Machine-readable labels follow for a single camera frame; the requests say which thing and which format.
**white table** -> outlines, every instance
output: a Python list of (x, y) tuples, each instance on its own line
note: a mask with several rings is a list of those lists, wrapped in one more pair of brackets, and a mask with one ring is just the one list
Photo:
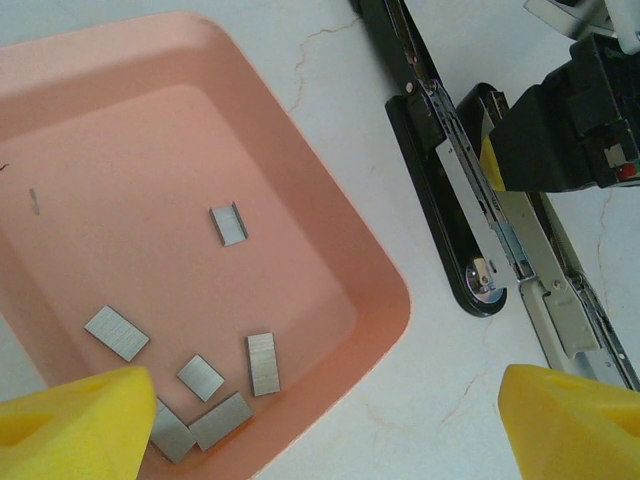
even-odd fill
[[(570, 42), (522, 3), (408, 1), (454, 101), (479, 81), (515, 101), (568, 59)], [(396, 263), (412, 297), (398, 344), (259, 478), (519, 478), (498, 388), (508, 364), (545, 365), (544, 356), (515, 292), (491, 319), (473, 318), (456, 304), (383, 108), (391, 83), (347, 0), (0, 0), (0, 44), (169, 10), (203, 13), (230, 33)], [(640, 265), (633, 255), (638, 199), (640, 189), (589, 190), (557, 195), (554, 203), (640, 370), (640, 339), (633, 338), (640, 297), (631, 291)], [(15, 349), (0, 323), (0, 398), (39, 386)], [(9, 378), (16, 371), (19, 383)]]

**pink tray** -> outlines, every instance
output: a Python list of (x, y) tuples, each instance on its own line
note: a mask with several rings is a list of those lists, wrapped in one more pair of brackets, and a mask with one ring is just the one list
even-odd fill
[[(404, 331), (409, 298), (362, 219), (230, 38), (172, 13), (0, 50), (0, 311), (49, 385), (124, 362), (83, 330), (105, 304), (191, 422), (239, 390), (255, 416), (142, 478), (246, 478)], [(210, 207), (249, 231), (222, 247)], [(282, 392), (250, 394), (244, 339), (273, 332)], [(226, 382), (176, 378), (195, 353)]]

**yellow foam pad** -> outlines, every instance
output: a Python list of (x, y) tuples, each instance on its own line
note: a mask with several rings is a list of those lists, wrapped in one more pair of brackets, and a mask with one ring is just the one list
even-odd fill
[(133, 480), (153, 426), (148, 371), (126, 367), (0, 404), (0, 480)]
[(482, 141), (482, 150), (480, 151), (479, 160), (480, 167), (482, 167), (482, 171), (487, 177), (487, 180), (489, 180), (491, 188), (499, 192), (504, 192), (506, 187), (504, 185), (504, 180), (502, 179), (502, 174), (500, 173), (500, 166), (498, 165), (496, 152), (493, 149), (493, 144), (491, 143), (491, 138), (489, 136), (486, 136)]
[(524, 480), (640, 478), (640, 394), (511, 365), (499, 406)]

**pink plastic tray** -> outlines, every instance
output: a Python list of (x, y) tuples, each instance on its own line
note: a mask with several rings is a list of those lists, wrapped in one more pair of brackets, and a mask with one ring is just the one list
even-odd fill
[[(123, 366), (83, 330), (105, 304), (185, 423), (239, 390), (255, 416), (143, 478), (246, 478), (344, 395), (409, 317), (400, 276), (230, 38), (173, 13), (0, 50), (0, 311), (49, 385)], [(223, 247), (210, 207), (249, 239)], [(282, 392), (250, 393), (273, 332)], [(176, 378), (195, 353), (226, 382)]]

